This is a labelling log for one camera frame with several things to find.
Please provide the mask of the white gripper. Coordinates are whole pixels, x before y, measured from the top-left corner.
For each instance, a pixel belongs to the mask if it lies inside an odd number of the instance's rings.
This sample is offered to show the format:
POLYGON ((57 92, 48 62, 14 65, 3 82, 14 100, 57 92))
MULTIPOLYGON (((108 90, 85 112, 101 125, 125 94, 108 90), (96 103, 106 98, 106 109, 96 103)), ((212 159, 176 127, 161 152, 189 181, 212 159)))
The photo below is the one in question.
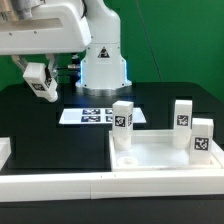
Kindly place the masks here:
POLYGON ((47 54, 47 71, 58 75, 57 53, 82 52, 91 42, 83 2, 0 2, 0 55, 12 55, 25 71, 24 56, 47 54))

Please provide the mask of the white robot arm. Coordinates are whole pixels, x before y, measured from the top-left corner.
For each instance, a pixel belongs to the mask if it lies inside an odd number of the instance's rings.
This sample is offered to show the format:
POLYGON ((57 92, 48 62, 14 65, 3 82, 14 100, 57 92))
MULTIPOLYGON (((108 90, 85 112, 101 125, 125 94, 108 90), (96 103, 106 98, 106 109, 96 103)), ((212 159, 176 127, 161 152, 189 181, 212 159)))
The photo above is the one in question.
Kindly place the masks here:
POLYGON ((104 0, 0 0, 0 55, 9 55, 39 97, 58 98, 61 53, 85 54, 76 88, 96 96, 128 88, 120 18, 104 0))

